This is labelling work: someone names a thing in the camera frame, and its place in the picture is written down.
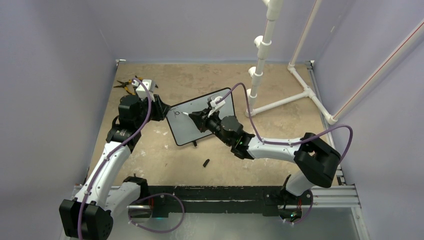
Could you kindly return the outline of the black framed whiteboard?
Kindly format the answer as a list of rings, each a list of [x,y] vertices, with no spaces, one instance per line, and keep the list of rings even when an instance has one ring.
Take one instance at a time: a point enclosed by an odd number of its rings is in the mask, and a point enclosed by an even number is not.
[[[188,116],[182,114],[182,112],[202,111],[208,108],[209,97],[223,97],[229,91],[229,87],[222,88],[171,106],[166,119],[177,146],[189,144],[212,134],[209,130],[200,132],[193,121]]]

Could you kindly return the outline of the black marker cap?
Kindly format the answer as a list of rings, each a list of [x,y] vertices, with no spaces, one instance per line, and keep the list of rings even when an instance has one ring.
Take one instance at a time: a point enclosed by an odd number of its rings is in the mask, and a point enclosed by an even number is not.
[[[204,163],[203,163],[203,167],[205,168],[207,165],[208,165],[208,163],[210,162],[210,159],[207,159]]]

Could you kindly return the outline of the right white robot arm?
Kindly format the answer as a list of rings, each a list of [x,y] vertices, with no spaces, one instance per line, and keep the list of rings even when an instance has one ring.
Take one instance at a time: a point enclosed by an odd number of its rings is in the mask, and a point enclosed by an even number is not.
[[[261,138],[244,131],[244,126],[234,115],[219,117],[208,110],[188,114],[201,132],[210,131],[239,159],[275,159],[294,163],[299,171],[288,177],[280,196],[288,204],[294,203],[310,188],[332,186],[341,155],[314,133],[301,138]]]

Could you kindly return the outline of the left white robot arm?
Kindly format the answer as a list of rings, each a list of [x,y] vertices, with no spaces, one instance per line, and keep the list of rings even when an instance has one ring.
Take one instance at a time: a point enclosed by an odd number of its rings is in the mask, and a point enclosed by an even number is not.
[[[118,115],[112,121],[95,169],[75,197],[63,200],[59,206],[66,236],[106,240],[116,216],[133,202],[142,205],[148,201],[148,183],[141,177],[128,176],[115,193],[110,190],[141,137],[140,127],[149,121],[164,120],[170,108],[157,94],[151,98],[126,95],[120,99]]]

